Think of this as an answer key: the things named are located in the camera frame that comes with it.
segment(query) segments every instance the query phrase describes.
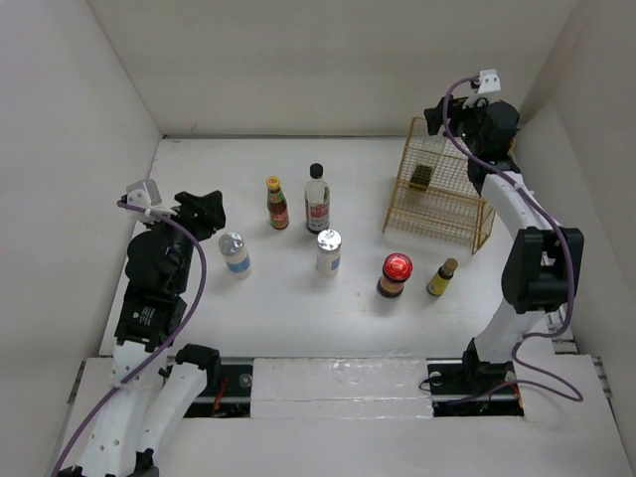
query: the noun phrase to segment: red lid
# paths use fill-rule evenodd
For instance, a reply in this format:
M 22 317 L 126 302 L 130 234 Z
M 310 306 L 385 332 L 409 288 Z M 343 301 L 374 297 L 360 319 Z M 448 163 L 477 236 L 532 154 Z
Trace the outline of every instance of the red lid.
M 405 281 L 413 272 L 413 264 L 403 253 L 392 253 L 385 260 L 384 270 L 391 280 Z

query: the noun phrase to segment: black bottle cap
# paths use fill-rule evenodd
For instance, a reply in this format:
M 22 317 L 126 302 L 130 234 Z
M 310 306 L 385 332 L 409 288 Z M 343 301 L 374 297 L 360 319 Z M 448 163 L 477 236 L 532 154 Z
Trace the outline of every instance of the black bottle cap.
M 309 168 L 309 175 L 312 179 L 320 179 L 322 177 L 322 164 L 312 164 Z

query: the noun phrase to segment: white enclosure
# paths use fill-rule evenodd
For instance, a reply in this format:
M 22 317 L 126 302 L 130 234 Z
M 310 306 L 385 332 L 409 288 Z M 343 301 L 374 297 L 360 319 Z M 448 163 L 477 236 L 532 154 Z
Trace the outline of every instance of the white enclosure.
M 404 134 L 484 68 L 529 187 L 585 234 L 574 335 L 634 468 L 634 24 L 631 0 L 0 0 L 0 474 L 50 463 L 132 231 L 114 202 L 162 134 Z

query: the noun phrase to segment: yellow wire basket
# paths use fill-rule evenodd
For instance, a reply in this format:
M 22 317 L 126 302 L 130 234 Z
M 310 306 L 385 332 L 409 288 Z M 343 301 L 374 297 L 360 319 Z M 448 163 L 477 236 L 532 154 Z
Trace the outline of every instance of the yellow wire basket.
M 467 158 L 415 117 L 401 156 L 385 226 L 469 246 L 476 253 L 493 230 L 495 211 L 470 183 Z

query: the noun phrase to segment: glass jar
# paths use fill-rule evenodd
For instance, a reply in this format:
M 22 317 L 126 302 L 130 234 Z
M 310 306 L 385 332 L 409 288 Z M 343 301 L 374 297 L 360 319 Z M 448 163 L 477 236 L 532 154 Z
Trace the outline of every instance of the glass jar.
M 386 298 L 398 298 L 404 284 L 413 272 L 413 264 L 403 253 L 392 253 L 385 260 L 382 276 L 378 280 L 378 291 Z
M 336 276 L 340 269 L 342 238 L 331 229 L 322 231 L 316 238 L 318 260 L 316 269 L 323 276 Z
M 228 232 L 219 238 L 219 251 L 228 270 L 235 278 L 247 278 L 251 273 L 249 254 L 245 242 L 236 232 Z

